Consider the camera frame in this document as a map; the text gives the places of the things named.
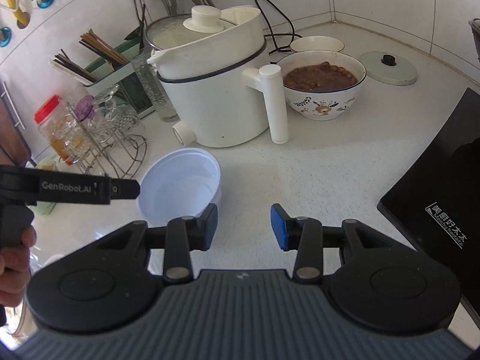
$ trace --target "bowl of brown soup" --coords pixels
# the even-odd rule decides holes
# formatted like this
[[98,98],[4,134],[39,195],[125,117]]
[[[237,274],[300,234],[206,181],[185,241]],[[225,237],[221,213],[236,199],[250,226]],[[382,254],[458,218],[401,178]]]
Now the bowl of brown soup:
[[349,109],[367,76],[357,59],[327,50],[297,52],[277,64],[290,107],[313,120],[335,119]]

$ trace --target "human hand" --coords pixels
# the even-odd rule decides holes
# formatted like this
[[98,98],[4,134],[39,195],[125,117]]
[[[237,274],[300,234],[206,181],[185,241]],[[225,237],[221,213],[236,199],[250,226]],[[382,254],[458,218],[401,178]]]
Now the human hand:
[[37,241],[32,226],[22,233],[22,244],[0,250],[0,304],[15,307],[20,304],[30,273],[30,248]]

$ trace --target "black lid knob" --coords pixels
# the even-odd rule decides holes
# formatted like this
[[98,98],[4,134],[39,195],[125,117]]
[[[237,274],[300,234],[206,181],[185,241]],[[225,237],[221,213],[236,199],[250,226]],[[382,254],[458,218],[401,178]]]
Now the black lid knob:
[[395,66],[397,64],[397,62],[395,62],[395,57],[390,54],[383,55],[382,63],[387,66]]

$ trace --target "floral bowl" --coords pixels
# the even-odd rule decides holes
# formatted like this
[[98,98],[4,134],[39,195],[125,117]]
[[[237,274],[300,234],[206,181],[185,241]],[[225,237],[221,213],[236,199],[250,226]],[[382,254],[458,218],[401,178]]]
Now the floral bowl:
[[290,107],[308,119],[331,120],[349,109],[367,76],[365,67],[360,61],[349,55],[327,50],[296,52],[277,63],[282,68],[283,76],[286,76],[295,68],[319,65],[326,61],[331,65],[344,67],[357,78],[358,82],[348,88],[331,92],[303,91],[285,85],[285,97]]

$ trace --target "kitchen counter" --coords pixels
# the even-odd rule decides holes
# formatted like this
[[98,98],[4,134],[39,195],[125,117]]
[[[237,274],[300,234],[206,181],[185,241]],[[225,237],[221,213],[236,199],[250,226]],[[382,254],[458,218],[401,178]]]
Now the kitchen counter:
[[[390,39],[341,24],[300,31],[341,39],[343,52],[359,57],[367,51],[402,56],[418,71],[411,86],[386,85],[371,78],[345,114],[319,122],[288,107],[290,140],[276,145],[269,131],[242,145],[208,149],[222,168],[220,222],[208,252],[193,252],[196,273],[203,268],[287,268],[296,252],[282,252],[270,228],[269,209],[280,203],[292,216],[318,218],[339,226],[356,218],[402,243],[404,237],[376,209],[380,198],[410,168],[448,119],[471,81],[447,66]],[[146,117],[148,159],[140,176],[156,159],[180,145],[171,125],[156,114]],[[141,219],[133,201],[110,206],[58,204],[50,216],[37,216],[34,226],[38,262],[67,254]],[[325,254],[325,273],[340,263],[336,251]],[[161,253],[151,269],[161,271]],[[469,345],[480,345],[480,332],[461,307],[453,331]]]

